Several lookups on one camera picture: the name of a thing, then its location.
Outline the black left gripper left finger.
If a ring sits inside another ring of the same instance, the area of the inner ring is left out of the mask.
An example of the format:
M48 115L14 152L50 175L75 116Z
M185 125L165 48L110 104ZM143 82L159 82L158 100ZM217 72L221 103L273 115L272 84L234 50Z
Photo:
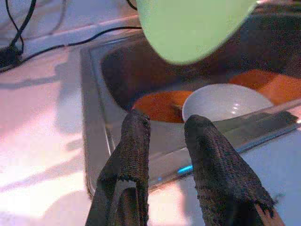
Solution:
M147 226L150 136L149 118L130 111L99 174L86 226Z

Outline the white ceramic bowl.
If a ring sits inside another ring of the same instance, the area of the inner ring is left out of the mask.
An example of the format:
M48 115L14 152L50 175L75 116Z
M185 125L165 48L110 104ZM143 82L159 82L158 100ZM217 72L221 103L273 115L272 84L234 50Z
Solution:
M212 84L192 92L182 107L182 119L194 114L211 121L232 119L274 104L259 92L235 84Z

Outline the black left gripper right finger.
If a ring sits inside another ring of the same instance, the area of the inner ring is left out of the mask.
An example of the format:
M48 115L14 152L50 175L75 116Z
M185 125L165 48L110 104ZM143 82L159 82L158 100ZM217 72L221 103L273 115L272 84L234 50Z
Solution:
M184 133L205 226L262 226L256 205L274 217L259 177L208 118L190 116Z

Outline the small black adapter brick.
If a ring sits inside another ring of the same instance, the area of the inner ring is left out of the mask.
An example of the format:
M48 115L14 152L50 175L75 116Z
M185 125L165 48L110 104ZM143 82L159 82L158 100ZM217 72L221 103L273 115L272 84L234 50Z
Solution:
M0 69L20 65L22 54L16 45L0 48Z

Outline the stainless steel sink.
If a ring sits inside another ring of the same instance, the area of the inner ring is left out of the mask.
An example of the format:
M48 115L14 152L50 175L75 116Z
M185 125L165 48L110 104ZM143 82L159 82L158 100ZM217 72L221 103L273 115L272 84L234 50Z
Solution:
M83 135L87 187L94 195L98 176L120 141L121 124L135 100L155 91L197 90L252 69L301 79L301 0L258 1L253 13L207 58L172 65L159 57L142 31L100 42L81 51ZM301 97L267 110L215 122L237 152L301 125L288 113ZM191 174L184 124L151 121L149 185Z

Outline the light green plate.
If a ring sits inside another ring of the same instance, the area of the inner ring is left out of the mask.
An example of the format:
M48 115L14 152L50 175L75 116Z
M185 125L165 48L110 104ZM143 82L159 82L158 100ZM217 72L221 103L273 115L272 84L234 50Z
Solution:
M257 0L136 0L143 33L160 57L183 65L214 52Z

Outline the orange plate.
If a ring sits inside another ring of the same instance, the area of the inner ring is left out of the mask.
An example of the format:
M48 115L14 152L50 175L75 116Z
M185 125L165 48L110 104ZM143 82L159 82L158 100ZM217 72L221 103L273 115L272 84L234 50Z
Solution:
M135 101L133 108L148 115L152 121L183 123L182 107L192 91L161 91Z
M301 98L301 78L258 69L235 75L229 83L253 89L268 98L274 105Z

